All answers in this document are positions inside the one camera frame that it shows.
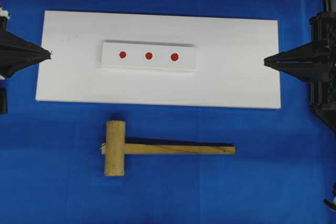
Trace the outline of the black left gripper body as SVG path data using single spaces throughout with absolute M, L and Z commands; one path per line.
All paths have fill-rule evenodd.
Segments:
M 7 10 L 3 10 L 3 6 L 0 5 L 0 30 L 7 31 L 7 22 L 10 20 L 10 13 Z

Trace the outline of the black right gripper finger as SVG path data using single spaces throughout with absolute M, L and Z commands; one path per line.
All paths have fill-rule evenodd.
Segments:
M 264 62 L 266 67 L 282 71 L 304 82 L 318 82 L 319 73 L 314 63 Z
M 319 48 L 318 41 L 312 41 L 289 51 L 283 51 L 276 55 L 264 59 L 264 63 L 269 62 L 305 62 L 312 61 L 316 57 Z

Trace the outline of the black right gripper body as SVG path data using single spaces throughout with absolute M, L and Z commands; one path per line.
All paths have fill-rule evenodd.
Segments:
M 335 12 L 320 12 L 309 23 L 319 78 L 310 85 L 310 105 L 315 110 L 335 110 Z

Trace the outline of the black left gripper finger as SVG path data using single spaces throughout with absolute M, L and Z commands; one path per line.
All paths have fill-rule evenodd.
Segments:
M 50 52 L 48 50 L 4 30 L 1 30 L 1 50 L 33 52 L 43 54 L 50 58 Z
M 24 58 L 1 58 L 1 76 L 4 78 L 10 78 L 16 72 L 29 67 L 31 65 L 38 64 L 44 60 L 51 59 L 50 56 L 37 56 L 37 57 L 24 57 Z

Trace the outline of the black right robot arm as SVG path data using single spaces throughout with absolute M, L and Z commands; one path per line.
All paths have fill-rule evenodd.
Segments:
M 335 0 L 309 19 L 311 41 L 264 59 L 264 65 L 311 84 L 311 107 L 335 110 Z

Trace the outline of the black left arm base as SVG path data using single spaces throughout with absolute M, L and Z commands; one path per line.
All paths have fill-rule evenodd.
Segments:
M 0 114 L 7 114 L 7 92 L 5 88 L 0 88 Z

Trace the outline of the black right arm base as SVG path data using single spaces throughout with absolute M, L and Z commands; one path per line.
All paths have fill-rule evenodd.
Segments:
M 336 133 L 336 110 L 315 110 L 316 116 Z

